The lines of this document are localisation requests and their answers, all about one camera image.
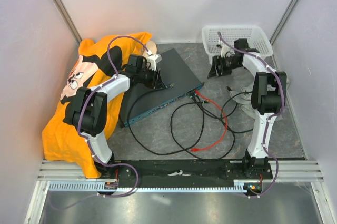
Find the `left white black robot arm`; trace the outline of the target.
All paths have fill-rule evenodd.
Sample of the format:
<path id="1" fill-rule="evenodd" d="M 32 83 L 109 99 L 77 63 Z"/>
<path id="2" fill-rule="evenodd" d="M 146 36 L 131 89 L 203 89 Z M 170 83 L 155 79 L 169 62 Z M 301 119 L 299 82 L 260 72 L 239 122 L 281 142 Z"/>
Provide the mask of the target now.
<path id="1" fill-rule="evenodd" d="M 159 54 L 130 55 L 128 63 L 107 81 L 91 88 L 79 88 L 66 110 L 64 122 L 74 126 L 78 135 L 84 138 L 93 159 L 99 163 L 97 172 L 103 178 L 111 178 L 116 170 L 115 164 L 110 162 L 113 153 L 104 134 L 107 105 L 139 83 L 152 90 L 167 89 L 157 67 L 161 60 Z"/>

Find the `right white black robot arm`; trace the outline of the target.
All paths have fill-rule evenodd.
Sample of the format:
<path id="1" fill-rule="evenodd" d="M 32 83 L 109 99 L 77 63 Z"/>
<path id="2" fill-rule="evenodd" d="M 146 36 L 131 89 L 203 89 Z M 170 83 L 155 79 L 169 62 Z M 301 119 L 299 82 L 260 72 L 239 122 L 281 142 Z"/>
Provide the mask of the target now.
<path id="1" fill-rule="evenodd" d="M 269 156 L 268 146 L 272 126 L 285 107 L 285 72 L 276 71 L 262 58 L 259 51 L 250 48 L 241 38 L 228 44 L 222 37 L 217 47 L 221 54 L 212 57 L 208 78 L 226 76 L 233 69 L 245 68 L 254 77 L 251 91 L 251 106 L 255 113 L 254 128 L 247 152 L 251 158 L 264 159 Z"/>

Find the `grey cloth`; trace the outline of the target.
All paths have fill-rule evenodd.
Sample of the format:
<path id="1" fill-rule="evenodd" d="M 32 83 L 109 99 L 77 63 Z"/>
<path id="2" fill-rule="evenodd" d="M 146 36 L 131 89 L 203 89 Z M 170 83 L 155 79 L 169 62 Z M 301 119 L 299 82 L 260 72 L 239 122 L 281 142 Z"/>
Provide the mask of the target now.
<path id="1" fill-rule="evenodd" d="M 251 118 L 255 118 L 255 112 L 254 109 L 252 108 L 251 105 L 251 91 L 253 90 L 253 84 L 254 82 L 252 82 L 250 85 L 248 85 L 247 87 L 243 87 L 241 89 L 241 92 L 243 92 L 243 94 L 240 94 L 236 97 L 234 97 L 236 94 L 238 94 L 237 91 L 230 91 L 230 96 L 233 97 L 233 100 L 237 103 L 241 105 L 241 110 L 249 117 Z"/>

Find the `peach fabric hat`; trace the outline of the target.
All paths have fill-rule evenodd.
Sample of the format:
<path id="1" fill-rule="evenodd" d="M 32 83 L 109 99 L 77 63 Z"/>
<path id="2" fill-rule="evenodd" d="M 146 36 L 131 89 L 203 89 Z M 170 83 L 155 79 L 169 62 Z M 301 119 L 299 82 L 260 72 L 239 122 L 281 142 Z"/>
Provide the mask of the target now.
<path id="1" fill-rule="evenodd" d="M 150 56 L 157 53 L 156 43 L 152 40 L 149 40 L 145 43 L 145 48 L 143 49 L 143 56 Z"/>

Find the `orange mickey mouse cloth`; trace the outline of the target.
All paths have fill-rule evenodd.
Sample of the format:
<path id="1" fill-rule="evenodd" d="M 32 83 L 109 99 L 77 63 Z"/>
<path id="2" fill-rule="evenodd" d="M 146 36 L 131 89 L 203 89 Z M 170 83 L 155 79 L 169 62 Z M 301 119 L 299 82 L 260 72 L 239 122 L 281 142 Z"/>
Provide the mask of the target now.
<path id="1" fill-rule="evenodd" d="M 74 126 L 64 122 L 66 108 L 80 87 L 94 87 L 112 77 L 128 62 L 131 54 L 143 55 L 143 45 L 151 40 L 149 32 L 109 35 L 98 42 L 84 39 L 78 48 L 78 60 L 71 69 L 61 92 L 55 114 L 42 131 L 45 159 L 78 164 L 89 179 L 99 178 L 89 147 Z"/>

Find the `dark blue network switch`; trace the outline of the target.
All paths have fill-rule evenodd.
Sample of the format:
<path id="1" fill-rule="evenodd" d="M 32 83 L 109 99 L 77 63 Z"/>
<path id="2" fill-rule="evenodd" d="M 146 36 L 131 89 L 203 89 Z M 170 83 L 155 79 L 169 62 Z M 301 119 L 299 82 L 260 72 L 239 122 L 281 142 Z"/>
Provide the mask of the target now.
<path id="1" fill-rule="evenodd" d="M 138 84 L 125 92 L 119 114 L 120 127 L 128 127 L 202 88 L 202 82 L 175 49 L 164 52 L 161 57 L 158 67 L 161 70 L 163 90 L 152 90 Z"/>

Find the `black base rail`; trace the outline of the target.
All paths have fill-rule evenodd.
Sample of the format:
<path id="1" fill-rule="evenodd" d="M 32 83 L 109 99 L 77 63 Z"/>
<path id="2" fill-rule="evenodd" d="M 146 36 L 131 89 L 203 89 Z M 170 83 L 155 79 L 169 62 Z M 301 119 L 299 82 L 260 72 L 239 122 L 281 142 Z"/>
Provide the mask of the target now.
<path id="1" fill-rule="evenodd" d="M 95 163 L 101 178 L 114 179 L 123 185 L 228 185 L 234 180 L 273 179 L 271 165 L 265 161 L 261 165 L 248 165 L 247 161 L 221 160 L 123 160 L 133 166 L 137 174 L 126 166 L 105 167 Z"/>

